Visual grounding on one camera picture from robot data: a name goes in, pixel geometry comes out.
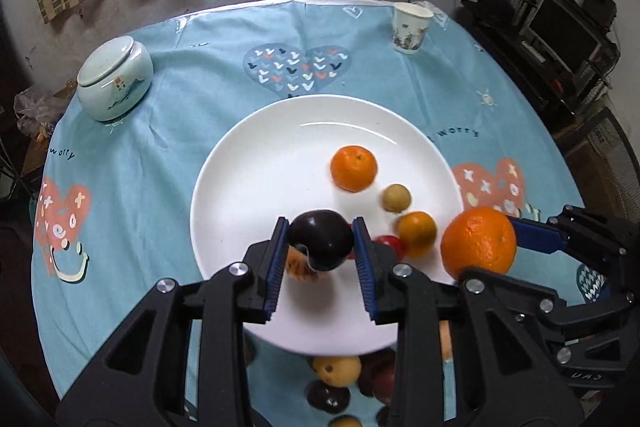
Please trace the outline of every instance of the plastic bag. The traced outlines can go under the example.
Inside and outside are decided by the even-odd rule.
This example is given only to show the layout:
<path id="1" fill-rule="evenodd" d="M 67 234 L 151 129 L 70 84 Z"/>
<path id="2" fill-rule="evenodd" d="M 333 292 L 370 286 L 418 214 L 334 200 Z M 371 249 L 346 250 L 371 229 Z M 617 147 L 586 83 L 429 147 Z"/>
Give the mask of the plastic bag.
<path id="1" fill-rule="evenodd" d="M 49 138 L 58 120 L 65 114 L 69 100 L 57 98 L 42 86 L 31 86 L 15 95 L 14 111 L 18 129 L 31 138 Z"/>

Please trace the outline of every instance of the white paper cup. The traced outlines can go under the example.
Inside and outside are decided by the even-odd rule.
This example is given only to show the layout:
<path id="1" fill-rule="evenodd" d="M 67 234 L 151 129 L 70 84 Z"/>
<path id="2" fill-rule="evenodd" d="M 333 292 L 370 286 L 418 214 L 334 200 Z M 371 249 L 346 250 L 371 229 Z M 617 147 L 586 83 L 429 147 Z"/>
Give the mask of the white paper cup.
<path id="1" fill-rule="evenodd" d="M 401 53 L 414 54 L 422 45 L 433 12 L 408 2 L 397 2 L 394 7 L 394 47 Z"/>

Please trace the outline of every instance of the monitor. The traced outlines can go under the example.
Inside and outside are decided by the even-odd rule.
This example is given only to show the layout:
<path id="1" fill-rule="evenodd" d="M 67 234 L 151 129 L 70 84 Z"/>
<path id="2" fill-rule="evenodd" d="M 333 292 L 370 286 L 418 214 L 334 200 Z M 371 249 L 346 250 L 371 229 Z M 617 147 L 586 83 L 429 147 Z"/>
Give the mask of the monitor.
<path id="1" fill-rule="evenodd" d="M 578 73 L 599 47 L 598 40 L 555 0 L 542 0 L 529 30 L 572 73 Z"/>

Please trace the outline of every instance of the white plate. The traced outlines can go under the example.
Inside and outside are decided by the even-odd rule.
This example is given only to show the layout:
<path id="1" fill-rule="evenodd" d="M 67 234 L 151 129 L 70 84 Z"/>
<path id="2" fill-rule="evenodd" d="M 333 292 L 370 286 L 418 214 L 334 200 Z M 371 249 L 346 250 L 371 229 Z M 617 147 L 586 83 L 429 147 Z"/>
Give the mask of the white plate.
<path id="1" fill-rule="evenodd" d="M 334 153 L 361 145 L 378 160 L 374 184 L 358 194 L 335 187 Z M 452 283 L 440 259 L 440 238 L 463 210 L 445 159 L 411 123 L 373 103 L 346 96 L 298 96 L 248 116 L 211 151 L 191 200 L 191 242 L 208 279 L 239 261 L 252 243 L 271 237 L 278 216 L 330 208 L 351 222 L 363 216 L 372 238 L 393 233 L 395 214 L 379 204 L 391 183 L 405 185 L 413 202 L 438 226 L 436 248 L 414 264 L 433 280 Z M 283 349 L 307 355 L 358 355 L 396 341 L 396 326 L 376 326 L 364 310 L 353 261 L 321 282 L 285 274 L 278 307 L 266 325 L 247 329 Z"/>

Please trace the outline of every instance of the blue tablecloth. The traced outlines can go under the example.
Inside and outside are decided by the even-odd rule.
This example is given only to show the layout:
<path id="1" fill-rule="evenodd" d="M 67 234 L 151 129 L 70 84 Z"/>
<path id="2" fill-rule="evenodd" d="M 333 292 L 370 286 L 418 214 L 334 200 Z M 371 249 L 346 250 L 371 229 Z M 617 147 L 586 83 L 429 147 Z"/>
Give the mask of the blue tablecloth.
<path id="1" fill-rule="evenodd" d="M 444 154 L 467 206 L 544 221 L 564 204 L 581 204 L 518 89 L 468 33 L 434 10 L 415 55 L 393 50 L 393 7 L 365 0 L 276 0 L 131 34 L 152 55 L 149 92 L 110 123 L 91 120 L 74 98 L 52 137 L 38 201 L 33 302 L 59 394 L 157 280 L 201 279 L 189 235 L 200 166 L 234 124 L 281 98 L 344 94 L 395 111 Z M 580 303 L 577 265 L 564 253 L 520 251 L 510 275 Z M 331 416 L 303 394 L 314 380 L 304 358 L 259 341 L 257 349 L 249 368 L 254 407 L 274 427 L 326 425 Z M 190 362 L 193 401 L 193 356 Z M 450 363 L 445 373 L 451 417 Z M 353 388 L 346 413 L 373 426 L 381 406 Z"/>

